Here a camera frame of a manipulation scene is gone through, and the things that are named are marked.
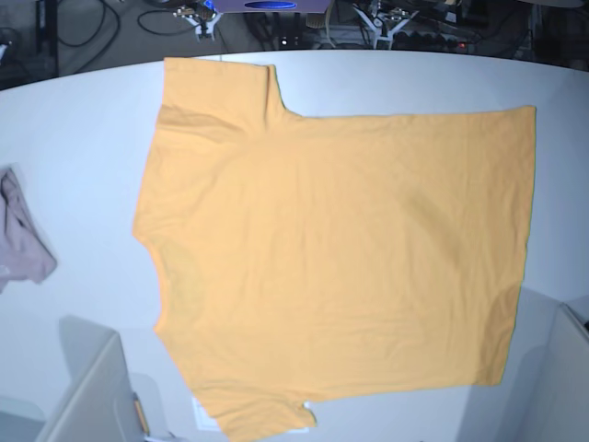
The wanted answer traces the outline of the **purple box with blue oval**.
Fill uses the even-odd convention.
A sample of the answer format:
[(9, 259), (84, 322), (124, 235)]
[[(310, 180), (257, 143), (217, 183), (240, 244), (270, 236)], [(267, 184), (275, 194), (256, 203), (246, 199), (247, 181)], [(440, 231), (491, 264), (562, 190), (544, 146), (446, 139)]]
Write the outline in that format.
[(213, 0), (221, 13), (298, 12), (324, 13), (331, 0)]

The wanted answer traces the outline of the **grey bin lower right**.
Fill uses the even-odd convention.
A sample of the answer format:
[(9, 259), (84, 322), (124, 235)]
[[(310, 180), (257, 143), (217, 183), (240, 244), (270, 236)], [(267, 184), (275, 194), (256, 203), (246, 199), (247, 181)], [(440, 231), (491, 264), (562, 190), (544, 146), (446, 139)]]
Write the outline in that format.
[(559, 304), (544, 342), (522, 359), (499, 441), (588, 439), (588, 330)]

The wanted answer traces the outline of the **grey bin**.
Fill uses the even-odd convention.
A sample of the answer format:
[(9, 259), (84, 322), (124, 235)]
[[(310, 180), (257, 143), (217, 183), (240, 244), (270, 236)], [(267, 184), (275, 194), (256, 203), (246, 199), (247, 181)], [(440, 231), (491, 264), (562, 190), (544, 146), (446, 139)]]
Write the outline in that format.
[(588, 330), (559, 304), (544, 342), (522, 359), (499, 441), (588, 439)]
[(141, 402), (150, 427), (150, 436), (144, 434), (134, 393), (113, 329), (74, 316), (54, 324), (2, 318), (2, 440), (177, 440), (149, 424)]

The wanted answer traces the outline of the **pink cloth at left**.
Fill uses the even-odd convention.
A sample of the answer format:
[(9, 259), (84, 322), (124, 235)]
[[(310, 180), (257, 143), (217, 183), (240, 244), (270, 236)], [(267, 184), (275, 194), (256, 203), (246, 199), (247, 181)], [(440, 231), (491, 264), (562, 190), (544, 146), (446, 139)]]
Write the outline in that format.
[(13, 281), (42, 283), (57, 261), (42, 242), (13, 169), (1, 169), (1, 291)]

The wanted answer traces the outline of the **orange T-shirt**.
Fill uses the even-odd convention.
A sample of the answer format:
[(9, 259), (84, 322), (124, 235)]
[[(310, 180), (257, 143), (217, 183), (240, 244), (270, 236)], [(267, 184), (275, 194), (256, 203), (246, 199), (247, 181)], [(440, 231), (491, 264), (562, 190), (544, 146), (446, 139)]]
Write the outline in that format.
[(310, 118), (271, 65), (164, 70), (133, 233), (156, 334), (230, 440), (312, 427), (310, 401), (500, 383), (534, 107)]

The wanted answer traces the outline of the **black power strip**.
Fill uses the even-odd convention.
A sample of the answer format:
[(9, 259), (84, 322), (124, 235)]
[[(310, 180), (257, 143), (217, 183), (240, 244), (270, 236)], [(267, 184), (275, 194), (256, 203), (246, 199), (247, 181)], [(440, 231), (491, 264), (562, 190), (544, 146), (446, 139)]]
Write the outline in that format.
[(391, 49), (416, 52), (467, 52), (470, 43), (456, 36), (430, 31), (400, 31), (393, 36)]

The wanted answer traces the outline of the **grey bin lower left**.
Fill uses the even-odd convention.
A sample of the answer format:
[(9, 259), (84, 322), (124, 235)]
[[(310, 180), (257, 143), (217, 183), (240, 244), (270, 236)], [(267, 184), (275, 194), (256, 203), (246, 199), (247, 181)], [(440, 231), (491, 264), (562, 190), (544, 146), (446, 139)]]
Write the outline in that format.
[(2, 318), (2, 440), (177, 440), (149, 424), (141, 402), (150, 427), (150, 436), (144, 434), (134, 393), (113, 329), (74, 316), (54, 324)]

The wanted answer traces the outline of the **white label plate on table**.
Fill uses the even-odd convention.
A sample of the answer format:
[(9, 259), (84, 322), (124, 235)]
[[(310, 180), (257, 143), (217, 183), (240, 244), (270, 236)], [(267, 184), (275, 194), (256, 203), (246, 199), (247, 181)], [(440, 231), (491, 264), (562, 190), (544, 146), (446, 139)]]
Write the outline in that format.
[(200, 402), (195, 398), (191, 398), (192, 408), (194, 412), (194, 418), (196, 421), (197, 428), (200, 431), (209, 431), (209, 432), (217, 432), (222, 433), (221, 428), (218, 426), (218, 423), (215, 419), (213, 419), (204, 409), (204, 407), (200, 404)]

